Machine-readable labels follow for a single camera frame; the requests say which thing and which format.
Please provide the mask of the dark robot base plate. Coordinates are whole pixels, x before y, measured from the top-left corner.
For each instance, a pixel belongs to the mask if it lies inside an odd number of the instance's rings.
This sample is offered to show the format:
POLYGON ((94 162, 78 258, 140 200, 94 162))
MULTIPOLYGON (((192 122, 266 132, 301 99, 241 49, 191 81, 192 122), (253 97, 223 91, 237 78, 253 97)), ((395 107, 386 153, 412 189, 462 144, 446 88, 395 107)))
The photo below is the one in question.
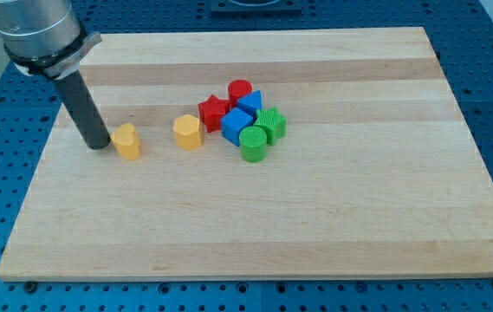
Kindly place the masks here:
POLYGON ((302 11, 302 0, 208 0, 207 3, 212 16, 302 11))

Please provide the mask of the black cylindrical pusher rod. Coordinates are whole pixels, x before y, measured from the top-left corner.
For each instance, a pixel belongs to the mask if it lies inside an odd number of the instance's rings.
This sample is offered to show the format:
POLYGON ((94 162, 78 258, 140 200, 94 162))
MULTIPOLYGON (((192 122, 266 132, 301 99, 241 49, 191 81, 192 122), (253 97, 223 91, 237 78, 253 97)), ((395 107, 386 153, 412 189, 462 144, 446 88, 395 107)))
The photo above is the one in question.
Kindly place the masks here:
POLYGON ((88 148, 101 150, 110 143, 110 135, 89 93, 80 71, 53 80, 56 92, 88 148))

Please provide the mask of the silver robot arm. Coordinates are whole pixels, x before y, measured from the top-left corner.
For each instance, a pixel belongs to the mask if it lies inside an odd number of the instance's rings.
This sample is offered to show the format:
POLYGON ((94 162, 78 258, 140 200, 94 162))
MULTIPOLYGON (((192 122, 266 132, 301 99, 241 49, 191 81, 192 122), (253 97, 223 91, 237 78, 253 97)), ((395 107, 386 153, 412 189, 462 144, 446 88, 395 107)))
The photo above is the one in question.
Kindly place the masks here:
POLYGON ((83 80, 83 58, 101 42, 89 34, 69 0, 0 0, 3 48, 18 70, 51 81, 81 137, 92 150, 110 143, 101 114, 83 80))

